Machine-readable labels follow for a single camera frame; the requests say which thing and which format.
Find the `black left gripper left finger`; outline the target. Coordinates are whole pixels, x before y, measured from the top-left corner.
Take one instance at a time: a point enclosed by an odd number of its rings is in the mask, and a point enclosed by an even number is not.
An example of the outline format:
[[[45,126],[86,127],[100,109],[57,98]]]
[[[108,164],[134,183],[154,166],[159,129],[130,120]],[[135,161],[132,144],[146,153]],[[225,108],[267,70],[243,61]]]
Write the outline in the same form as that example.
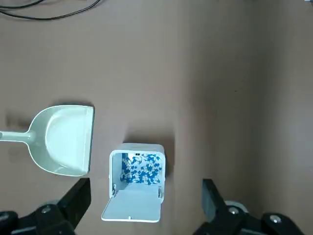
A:
[[[0,212],[2,235],[74,235],[91,204],[90,178],[81,178],[57,202],[47,203],[27,216]]]

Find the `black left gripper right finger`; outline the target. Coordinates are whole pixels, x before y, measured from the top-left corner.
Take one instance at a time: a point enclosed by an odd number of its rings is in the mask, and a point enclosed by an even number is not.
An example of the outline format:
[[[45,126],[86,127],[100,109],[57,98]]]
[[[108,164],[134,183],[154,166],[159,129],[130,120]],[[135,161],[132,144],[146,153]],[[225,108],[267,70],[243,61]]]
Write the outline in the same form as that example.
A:
[[[195,235],[302,235],[287,216],[266,212],[252,216],[243,204],[225,201],[211,179],[202,180],[202,209],[206,215]]]

